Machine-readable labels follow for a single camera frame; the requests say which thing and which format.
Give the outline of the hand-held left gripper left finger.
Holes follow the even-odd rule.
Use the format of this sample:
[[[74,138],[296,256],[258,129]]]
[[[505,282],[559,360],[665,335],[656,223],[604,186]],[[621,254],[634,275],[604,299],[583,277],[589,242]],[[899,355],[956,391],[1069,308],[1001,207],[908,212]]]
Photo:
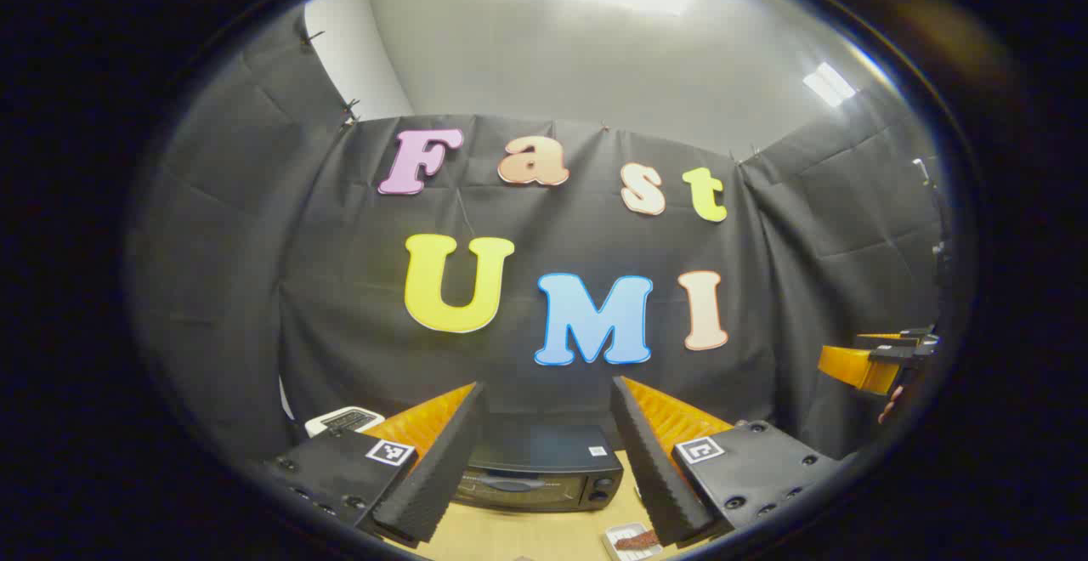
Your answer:
[[[364,433],[330,428],[262,467],[316,515],[416,548],[430,541],[452,504],[485,407],[485,386],[465,384]]]

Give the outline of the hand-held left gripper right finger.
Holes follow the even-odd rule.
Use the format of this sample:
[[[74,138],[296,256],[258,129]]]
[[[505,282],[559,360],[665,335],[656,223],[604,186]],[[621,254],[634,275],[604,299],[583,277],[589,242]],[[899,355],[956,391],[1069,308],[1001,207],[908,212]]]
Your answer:
[[[650,526],[677,548],[800,510],[855,457],[823,451],[772,417],[724,416],[629,376],[611,379],[609,410]]]

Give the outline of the black electric oven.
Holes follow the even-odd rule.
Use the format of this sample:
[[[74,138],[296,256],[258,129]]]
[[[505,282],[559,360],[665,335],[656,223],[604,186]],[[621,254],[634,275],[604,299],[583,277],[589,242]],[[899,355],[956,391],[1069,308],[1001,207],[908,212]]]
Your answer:
[[[452,499],[516,513],[597,511],[611,503],[623,473],[595,422],[490,415]]]

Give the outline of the small white ribbed tray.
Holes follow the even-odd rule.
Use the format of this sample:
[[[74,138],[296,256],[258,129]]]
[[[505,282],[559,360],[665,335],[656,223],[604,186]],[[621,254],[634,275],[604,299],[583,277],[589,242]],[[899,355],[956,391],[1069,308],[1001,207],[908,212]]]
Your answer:
[[[603,548],[605,548],[606,553],[609,554],[610,561],[648,561],[650,558],[655,558],[660,556],[664,551],[662,545],[650,549],[648,551],[617,551],[615,550],[614,544],[619,538],[633,536],[640,534],[641,531],[646,531],[648,527],[642,523],[628,523],[611,527],[611,529],[606,529],[603,533]]]

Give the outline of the white toaster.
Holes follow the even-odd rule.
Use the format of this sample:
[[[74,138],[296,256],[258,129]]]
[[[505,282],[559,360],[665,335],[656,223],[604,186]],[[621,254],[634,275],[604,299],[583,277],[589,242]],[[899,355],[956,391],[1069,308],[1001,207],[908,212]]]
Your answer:
[[[341,409],[327,411],[326,414],[308,419],[304,423],[304,432],[310,439],[330,428],[364,433],[384,421],[385,417],[378,414],[378,411],[370,411],[358,406],[344,406]]]

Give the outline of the black backdrop cloth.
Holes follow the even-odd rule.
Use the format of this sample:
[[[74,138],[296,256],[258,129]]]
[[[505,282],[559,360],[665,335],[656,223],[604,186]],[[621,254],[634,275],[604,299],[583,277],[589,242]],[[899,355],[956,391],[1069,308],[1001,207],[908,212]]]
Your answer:
[[[498,413],[602,421],[620,375],[827,454],[865,441],[819,350],[938,312],[940,151],[900,97],[749,161],[561,119],[349,124],[309,32],[296,8],[225,59],[127,227],[139,345],[218,448],[474,382]]]

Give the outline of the small ceiling light panel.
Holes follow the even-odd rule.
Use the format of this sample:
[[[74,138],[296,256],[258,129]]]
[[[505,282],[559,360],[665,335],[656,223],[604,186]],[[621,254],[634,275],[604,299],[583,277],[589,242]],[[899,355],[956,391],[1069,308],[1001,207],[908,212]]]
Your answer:
[[[825,104],[832,108],[846,103],[846,100],[853,99],[858,94],[858,90],[827,62],[817,65],[815,70],[802,78],[802,82],[813,94],[819,96]]]

